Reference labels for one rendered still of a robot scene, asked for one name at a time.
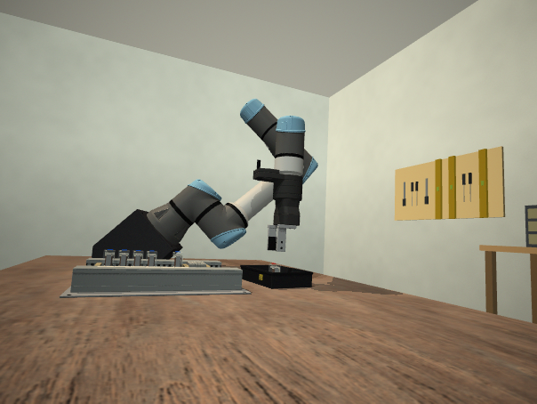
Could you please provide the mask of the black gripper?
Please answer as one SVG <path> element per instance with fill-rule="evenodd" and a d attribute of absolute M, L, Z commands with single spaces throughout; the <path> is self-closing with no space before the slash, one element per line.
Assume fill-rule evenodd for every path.
<path fill-rule="evenodd" d="M 303 159 L 297 157 L 275 158 L 274 169 L 260 168 L 260 160 L 257 160 L 253 179 L 274 183 L 273 199 L 276 209 L 274 225 L 268 225 L 267 250 L 285 252 L 286 229 L 296 229 L 296 226 L 300 226 L 299 205 L 302 201 L 303 168 Z"/>

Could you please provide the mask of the grey relay panel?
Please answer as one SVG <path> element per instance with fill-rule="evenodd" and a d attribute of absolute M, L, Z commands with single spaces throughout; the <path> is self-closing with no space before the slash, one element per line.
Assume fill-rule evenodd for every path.
<path fill-rule="evenodd" d="M 248 295 L 242 288 L 243 270 L 221 268 L 220 261 L 157 259 L 156 267 L 102 266 L 103 258 L 88 258 L 86 266 L 73 268 L 71 286 L 60 298 L 159 296 L 159 295 Z"/>

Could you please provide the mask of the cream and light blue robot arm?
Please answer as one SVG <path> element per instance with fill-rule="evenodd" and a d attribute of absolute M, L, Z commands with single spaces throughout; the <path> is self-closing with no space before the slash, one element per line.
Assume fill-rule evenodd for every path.
<path fill-rule="evenodd" d="M 303 159 L 303 183 L 318 167 L 304 149 L 305 122 L 301 117 L 278 120 L 258 99 L 248 101 L 240 117 L 263 140 L 274 158 Z M 167 204 L 147 213 L 157 231 L 173 245 L 181 242 L 196 223 L 213 244 L 222 249 L 246 233 L 248 221 L 273 199 L 273 182 L 260 182 L 235 203 L 223 205 L 221 196 L 200 179 L 194 180 Z"/>

